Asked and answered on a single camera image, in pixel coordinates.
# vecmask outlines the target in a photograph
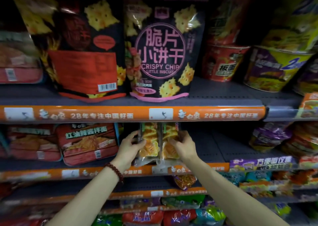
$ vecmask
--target forearm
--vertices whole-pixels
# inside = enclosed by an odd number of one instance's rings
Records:
[[[113,160],[111,163],[121,173],[124,172],[119,162]],[[117,174],[111,168],[104,168],[46,225],[90,226],[118,180]]]
[[[192,159],[185,164],[236,226],[288,225],[265,205],[229,182],[201,159]]]

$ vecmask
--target clear plastic bag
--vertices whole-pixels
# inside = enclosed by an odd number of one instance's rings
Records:
[[[143,122],[140,124],[138,142],[146,140],[146,145],[139,150],[135,166],[141,167],[150,162],[157,161],[160,155],[160,130],[156,122]]]
[[[178,122],[162,123],[162,145],[160,156],[160,167],[171,167],[174,165],[182,165],[182,161],[175,149],[175,147],[168,142],[169,139],[179,141],[178,131],[180,124]]]

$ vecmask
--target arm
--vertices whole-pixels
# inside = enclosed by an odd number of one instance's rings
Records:
[[[137,152],[146,143],[144,140],[132,145],[137,133],[132,132],[122,140],[117,156],[111,161],[121,173],[131,166]],[[90,226],[118,181],[117,174],[111,168],[104,168],[46,226]]]
[[[208,194],[236,226],[288,226],[265,205],[214,171],[197,155],[187,131],[179,133],[181,142],[170,140],[185,165],[198,178]]]

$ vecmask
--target hand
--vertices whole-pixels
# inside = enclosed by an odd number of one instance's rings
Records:
[[[142,140],[138,144],[132,144],[137,138],[134,138],[138,131],[131,132],[125,139],[122,140],[117,156],[111,161],[121,173],[130,168],[131,162],[135,159],[137,152],[146,145],[146,140]]]
[[[168,142],[175,147],[181,160],[187,164],[189,160],[195,160],[198,157],[196,144],[187,131],[179,131],[178,135],[180,141],[170,139]]]

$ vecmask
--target pink circle logo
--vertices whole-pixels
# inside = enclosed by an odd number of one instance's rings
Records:
[[[185,61],[185,39],[168,23],[146,27],[137,37],[135,48],[140,55],[141,70],[151,78],[169,78]]]

